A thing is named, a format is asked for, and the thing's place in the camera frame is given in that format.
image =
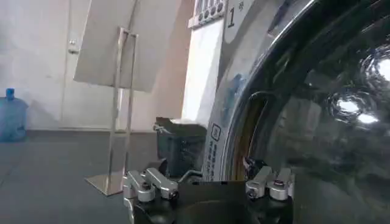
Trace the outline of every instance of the black container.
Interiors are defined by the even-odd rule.
[[[157,155],[166,158],[166,176],[178,178],[188,170],[200,170],[207,129],[199,124],[175,124],[156,117]]]

